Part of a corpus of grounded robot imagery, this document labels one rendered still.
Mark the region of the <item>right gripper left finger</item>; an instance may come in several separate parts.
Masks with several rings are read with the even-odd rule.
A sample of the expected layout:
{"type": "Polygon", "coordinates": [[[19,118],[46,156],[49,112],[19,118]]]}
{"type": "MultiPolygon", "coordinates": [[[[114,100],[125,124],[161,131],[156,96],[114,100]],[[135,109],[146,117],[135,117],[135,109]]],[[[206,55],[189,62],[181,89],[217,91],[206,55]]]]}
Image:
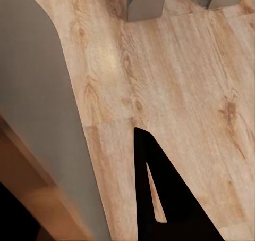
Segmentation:
{"type": "Polygon", "coordinates": [[[40,224],[0,182],[0,241],[35,241],[40,224]]]}

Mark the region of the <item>trash can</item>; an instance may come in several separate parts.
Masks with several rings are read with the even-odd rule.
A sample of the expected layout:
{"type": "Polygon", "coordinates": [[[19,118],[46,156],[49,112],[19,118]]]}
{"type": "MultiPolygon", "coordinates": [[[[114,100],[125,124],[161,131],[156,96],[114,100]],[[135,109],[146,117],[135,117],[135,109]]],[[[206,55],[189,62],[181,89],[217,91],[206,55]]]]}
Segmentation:
{"type": "Polygon", "coordinates": [[[36,0],[0,0],[0,182],[35,241],[112,241],[57,29],[36,0]]]}

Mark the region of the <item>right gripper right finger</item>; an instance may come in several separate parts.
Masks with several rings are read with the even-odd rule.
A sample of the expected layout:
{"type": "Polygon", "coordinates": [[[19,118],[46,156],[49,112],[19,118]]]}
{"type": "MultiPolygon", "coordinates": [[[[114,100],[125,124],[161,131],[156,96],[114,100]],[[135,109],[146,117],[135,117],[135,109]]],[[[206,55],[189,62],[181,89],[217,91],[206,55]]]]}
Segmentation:
{"type": "Polygon", "coordinates": [[[138,241],[225,241],[154,136],[134,128],[138,241]],[[167,223],[157,222],[147,164],[167,223]]]}

